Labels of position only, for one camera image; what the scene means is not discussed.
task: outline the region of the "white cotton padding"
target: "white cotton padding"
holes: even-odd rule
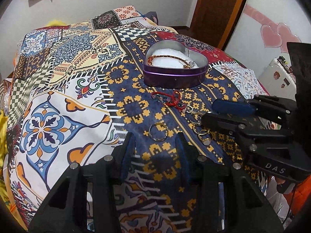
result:
[[[189,61],[194,61],[193,59],[183,54],[181,51],[177,51],[177,50],[173,50],[169,48],[155,50],[152,56],[154,55],[157,55],[157,56],[158,55],[170,55],[170,56],[181,58],[187,61],[187,63]],[[177,60],[173,58],[156,58],[156,59],[153,59],[152,65],[163,67],[163,68],[183,68],[185,63],[182,62],[181,60]]]

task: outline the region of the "wooden door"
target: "wooden door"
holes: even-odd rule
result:
[[[193,37],[224,49],[246,0],[198,0],[191,22]]]

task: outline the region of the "patterned blanket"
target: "patterned blanket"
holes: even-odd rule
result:
[[[136,154],[125,183],[114,187],[122,232],[191,229],[196,187],[187,186],[181,178],[175,148],[178,132],[183,132],[190,144],[214,162],[242,163],[241,151],[231,137],[212,131],[215,139],[204,146],[192,131],[189,114],[151,97],[155,91],[173,92],[143,83],[146,51],[163,39],[183,43],[205,55],[211,64],[204,83],[180,90],[183,103],[195,111],[209,111],[217,98],[242,101],[249,98],[250,91],[262,93],[251,74],[241,76],[242,83],[249,85],[242,89],[232,73],[228,78],[222,72],[229,66],[239,67],[224,52],[173,29],[151,24],[133,6],[82,23],[37,29],[25,36],[9,96],[9,153],[4,175],[14,199],[11,202],[16,204],[26,227],[72,162],[95,163],[122,144],[128,131],[136,137]],[[213,64],[221,67],[216,70]],[[256,118],[247,121],[264,128]],[[148,136],[155,122],[163,122],[169,129],[163,142]],[[244,169],[265,193],[266,176],[248,166]],[[220,211],[223,215],[223,203]],[[91,230],[92,216],[90,191]]]

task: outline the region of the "orange cloth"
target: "orange cloth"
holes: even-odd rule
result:
[[[302,206],[304,205],[310,194],[311,194],[311,175],[309,175],[309,177],[304,182],[300,183],[296,187],[294,200],[292,206],[290,207],[294,215],[297,215],[297,213],[302,208]],[[291,192],[290,194],[284,194],[284,197],[287,200],[287,203],[290,205],[293,197],[293,192]]]

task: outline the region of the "purple tin box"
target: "purple tin box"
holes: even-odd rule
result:
[[[195,61],[199,68],[177,69],[163,68],[148,65],[148,58],[155,50],[170,48],[184,53]],[[196,51],[188,49],[182,43],[175,40],[161,40],[149,47],[144,62],[144,83],[150,87],[166,89],[188,89],[200,85],[205,78],[208,69],[207,58]]]

